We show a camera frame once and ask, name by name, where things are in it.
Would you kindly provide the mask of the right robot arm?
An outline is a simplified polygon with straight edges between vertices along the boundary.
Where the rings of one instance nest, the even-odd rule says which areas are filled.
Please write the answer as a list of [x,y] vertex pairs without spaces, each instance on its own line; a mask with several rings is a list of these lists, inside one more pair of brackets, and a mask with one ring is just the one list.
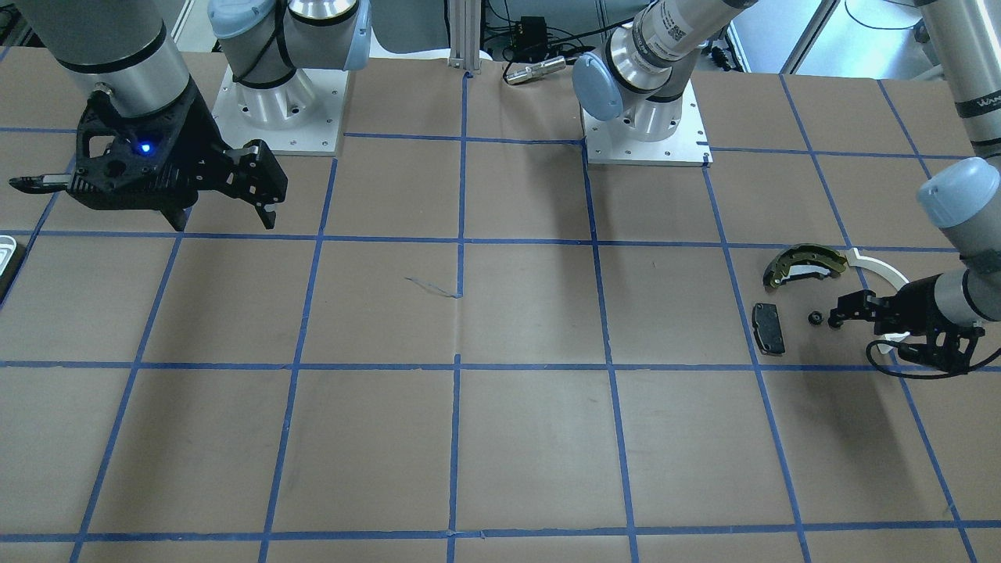
[[[65,192],[93,210],[152,210],[175,231],[204,190],[252,206],[267,229],[289,179],[271,143],[235,147],[150,1],[18,1],[54,60],[85,93],[68,174],[14,176],[26,195]],[[237,110],[258,131],[318,118],[311,69],[360,70],[371,53],[368,1],[211,1]]]

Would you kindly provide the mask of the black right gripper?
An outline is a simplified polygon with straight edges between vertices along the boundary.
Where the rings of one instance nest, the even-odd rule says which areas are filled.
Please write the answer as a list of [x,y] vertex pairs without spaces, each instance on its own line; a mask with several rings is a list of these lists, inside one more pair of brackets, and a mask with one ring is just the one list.
[[72,174],[15,176],[11,188],[25,195],[66,192],[93,210],[154,210],[175,231],[198,192],[228,178],[223,142],[196,80],[168,106],[143,117],[122,117],[108,86],[87,99],[77,128]]

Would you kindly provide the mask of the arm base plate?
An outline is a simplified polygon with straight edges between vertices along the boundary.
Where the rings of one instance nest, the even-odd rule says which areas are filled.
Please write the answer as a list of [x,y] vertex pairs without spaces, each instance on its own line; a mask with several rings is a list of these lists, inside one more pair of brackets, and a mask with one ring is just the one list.
[[336,156],[351,74],[298,69],[285,84],[268,89],[235,83],[223,75],[212,115],[222,138],[243,146],[265,142],[276,156]]
[[712,162],[690,81],[679,99],[643,100],[615,119],[601,121],[585,109],[580,114],[591,164],[703,167]]

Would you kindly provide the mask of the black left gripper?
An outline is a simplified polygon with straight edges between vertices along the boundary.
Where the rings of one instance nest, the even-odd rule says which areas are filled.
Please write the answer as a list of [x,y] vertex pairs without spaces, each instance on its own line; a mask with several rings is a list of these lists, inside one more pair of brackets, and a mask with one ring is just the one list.
[[846,321],[874,323],[875,335],[931,334],[942,323],[935,300],[936,279],[917,279],[893,296],[879,298],[869,289],[840,296],[830,310],[828,325],[838,329]]

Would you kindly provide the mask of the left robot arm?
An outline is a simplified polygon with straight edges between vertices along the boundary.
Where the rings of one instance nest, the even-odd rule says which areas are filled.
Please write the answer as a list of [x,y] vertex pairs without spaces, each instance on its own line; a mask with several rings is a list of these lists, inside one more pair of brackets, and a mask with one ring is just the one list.
[[[917,202],[960,254],[961,270],[910,282],[892,298],[898,334],[980,328],[999,320],[999,3],[917,1],[915,8],[974,151],[926,181]],[[629,25],[573,65],[583,111],[611,121],[644,104],[671,103],[690,80],[683,68],[712,32],[750,1],[653,1]]]

